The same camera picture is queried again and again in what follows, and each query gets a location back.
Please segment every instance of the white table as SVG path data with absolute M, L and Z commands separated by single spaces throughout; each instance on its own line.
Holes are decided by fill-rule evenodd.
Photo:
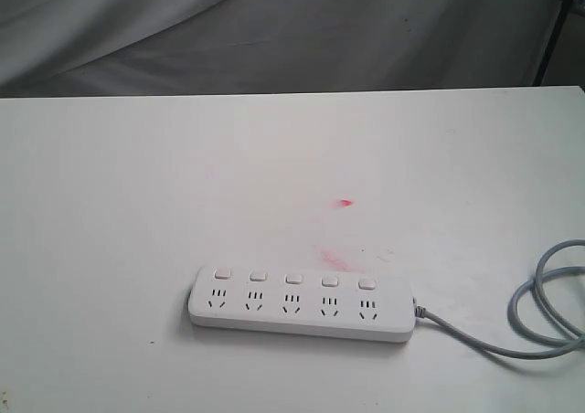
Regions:
M 585 236 L 578 88 L 4 100 L 0 184 L 3 413 L 582 410 L 581 353 L 503 366 L 426 323 L 395 346 L 195 329 L 184 307 L 202 265 L 394 271 L 537 350 L 505 306 Z M 582 284 L 548 285 L 581 325 Z

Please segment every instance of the gray cloth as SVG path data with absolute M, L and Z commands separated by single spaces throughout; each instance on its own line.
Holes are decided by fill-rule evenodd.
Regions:
M 69 4 L 70 14 L 75 9 Z M 94 0 L 91 9 L 75 16 L 75 29 L 57 12 L 48 18 L 48 48 L 33 30 L 25 56 L 20 39 L 4 46 L 2 58 L 16 56 L 13 67 L 0 67 L 10 84 L 4 93 L 527 85 L 558 0 Z

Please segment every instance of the wrinkled fabric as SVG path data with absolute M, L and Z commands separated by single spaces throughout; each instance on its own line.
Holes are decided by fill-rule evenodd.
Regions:
M 51 23 L 51 43 L 26 43 L 26 57 L 15 53 L 19 41 L 3 46 L 3 58 L 9 49 L 17 61 L 3 62 L 0 77 L 3 93 L 13 96 L 529 85 L 558 6 L 558 0 L 95 0 L 92 17 L 76 16 L 75 25 L 70 16 L 60 20 L 57 31 L 67 37 L 54 36 Z

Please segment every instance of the white power strip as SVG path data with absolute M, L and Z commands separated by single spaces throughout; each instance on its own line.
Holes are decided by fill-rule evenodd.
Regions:
M 392 343 L 408 341 L 415 323 L 404 280 L 315 270 L 205 267 L 188 310 L 203 326 Z

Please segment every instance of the gray cable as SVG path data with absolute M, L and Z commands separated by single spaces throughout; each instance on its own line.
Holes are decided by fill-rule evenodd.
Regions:
M 507 309 L 508 322 L 510 323 L 512 328 L 518 334 L 524 336 L 526 339 L 531 340 L 535 343 L 557 346 L 554 349 L 549 349 L 547 351 L 541 352 L 512 351 L 510 349 L 504 349 L 503 347 L 498 347 L 492 344 L 488 344 L 486 342 L 482 342 L 481 340 L 478 340 L 477 338 L 464 333 L 463 331 L 456 328 L 452 324 L 444 321 L 438 315 L 435 315 L 432 312 L 427 311 L 426 308 L 423 308 L 421 306 L 415 307 L 414 314 L 418 318 L 432 320 L 433 322 L 437 323 L 440 327 L 442 327 L 445 331 L 447 331 L 449 334 L 461 340 L 462 342 L 470 345 L 471 347 L 496 355 L 508 356 L 510 358 L 520 358 L 523 360 L 543 360 L 546 358 L 554 358 L 556 356 L 568 354 L 569 352 L 581 349 L 585 347 L 585 332 L 581 331 L 581 329 L 573 325 L 562 315 L 560 315 L 557 310 L 555 310 L 555 308 L 548 300 L 543 287 L 544 282 L 556 279 L 560 276 L 585 274 L 585 267 L 563 267 L 560 269 L 548 271 L 546 273 L 543 272 L 545 266 L 547 265 L 548 260 L 555 253 L 568 247 L 576 246 L 585 247 L 585 239 L 573 239 L 570 241 L 561 242 L 554 246 L 553 248 L 549 249 L 544 255 L 542 255 L 542 258 L 540 258 L 540 261 L 537 264 L 537 272 L 535 274 L 534 279 L 531 279 L 530 281 L 527 281 L 520 285 L 520 287 L 518 287 L 518 289 L 512 295 L 510 303 L 508 303 Z M 520 297 L 522 297 L 527 291 L 533 292 L 535 301 L 537 302 L 537 305 L 540 308 L 541 312 L 543 312 L 545 317 L 552 324 L 554 324 L 555 327 L 566 338 L 553 338 L 535 333 L 522 323 L 520 317 L 518 316 L 518 301 L 520 300 Z

